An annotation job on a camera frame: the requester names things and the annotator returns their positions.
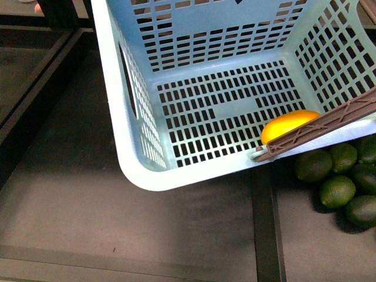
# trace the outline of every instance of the black metal frame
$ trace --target black metal frame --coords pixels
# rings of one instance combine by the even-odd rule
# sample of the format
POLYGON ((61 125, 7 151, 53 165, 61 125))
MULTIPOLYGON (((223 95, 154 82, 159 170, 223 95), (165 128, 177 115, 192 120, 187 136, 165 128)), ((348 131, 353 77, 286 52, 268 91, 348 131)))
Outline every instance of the black metal frame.
MULTIPOLYGON (((78 18, 71 0, 38 2, 45 17, 0 16, 0 25, 50 26, 62 32, 49 54, 18 93, 15 106, 6 117, 0 116, 0 187, 59 99, 59 94, 73 76, 77 65, 83 61, 90 48, 97 48, 90 0, 84 0, 89 19, 78 18)), ((9 30, 13 37, 7 37, 7 40, 13 44, 23 44, 17 40, 22 38, 22 34, 32 31, 38 33, 30 28, 9 30)), ((375 38, 374 30, 366 31, 371 39, 375 38)), ((0 38, 5 38, 2 32, 5 30, 0 29, 0 38)), ((273 187, 275 181, 271 177, 272 165, 250 170, 258 282, 286 281, 277 197, 273 187)))
POLYGON ((0 15, 0 46, 48 48, 46 56, 0 111, 0 188, 35 137, 60 94, 96 48, 90 19, 79 19, 72 0, 38 0, 44 16, 0 15))

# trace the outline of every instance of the basket handle opening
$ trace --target basket handle opening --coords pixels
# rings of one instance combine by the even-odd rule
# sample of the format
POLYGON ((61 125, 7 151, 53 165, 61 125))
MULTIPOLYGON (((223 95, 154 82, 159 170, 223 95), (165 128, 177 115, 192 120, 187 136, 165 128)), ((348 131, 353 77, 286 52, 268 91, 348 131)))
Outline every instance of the basket handle opening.
POLYGON ((131 84, 130 77, 129 77, 129 70, 128 70, 128 67, 127 67, 127 63, 125 61, 123 49, 122 49, 120 44, 118 44, 118 47, 119 47, 119 51, 120 51, 120 57, 122 58, 122 66, 123 66, 125 81, 126 81, 126 84, 127 84, 127 89, 128 89, 128 94, 129 94, 130 107, 132 108, 132 112, 135 115, 135 118, 138 119, 135 97, 133 95, 132 84, 131 84))

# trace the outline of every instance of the basket side wall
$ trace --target basket side wall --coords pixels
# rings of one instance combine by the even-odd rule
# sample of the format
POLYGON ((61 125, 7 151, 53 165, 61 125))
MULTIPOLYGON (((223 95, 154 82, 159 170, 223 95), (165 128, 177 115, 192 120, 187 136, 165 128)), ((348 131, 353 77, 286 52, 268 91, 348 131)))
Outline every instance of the basket side wall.
POLYGON ((376 84, 376 48, 361 25, 357 4, 320 1, 304 19, 305 27, 296 29, 286 44, 296 73, 304 75, 321 113, 376 84))

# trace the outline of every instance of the brown plastic rail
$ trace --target brown plastic rail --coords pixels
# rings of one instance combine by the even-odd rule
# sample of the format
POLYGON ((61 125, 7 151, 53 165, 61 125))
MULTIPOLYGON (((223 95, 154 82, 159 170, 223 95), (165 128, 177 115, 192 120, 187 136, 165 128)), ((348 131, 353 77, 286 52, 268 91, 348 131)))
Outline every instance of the brown plastic rail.
POLYGON ((374 112, 376 112, 376 86, 310 122, 269 141, 266 144, 268 152, 258 157, 257 161, 270 159, 374 112))

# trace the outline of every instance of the light blue basket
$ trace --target light blue basket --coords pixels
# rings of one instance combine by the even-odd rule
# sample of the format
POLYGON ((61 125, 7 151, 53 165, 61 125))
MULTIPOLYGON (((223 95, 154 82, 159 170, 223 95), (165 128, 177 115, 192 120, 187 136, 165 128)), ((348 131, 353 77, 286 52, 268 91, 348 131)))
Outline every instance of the light blue basket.
MULTIPOLYGON (((376 85, 357 0, 92 2, 120 166, 167 190, 259 165, 267 122, 376 85)), ((376 132, 375 115, 281 155, 376 132)))

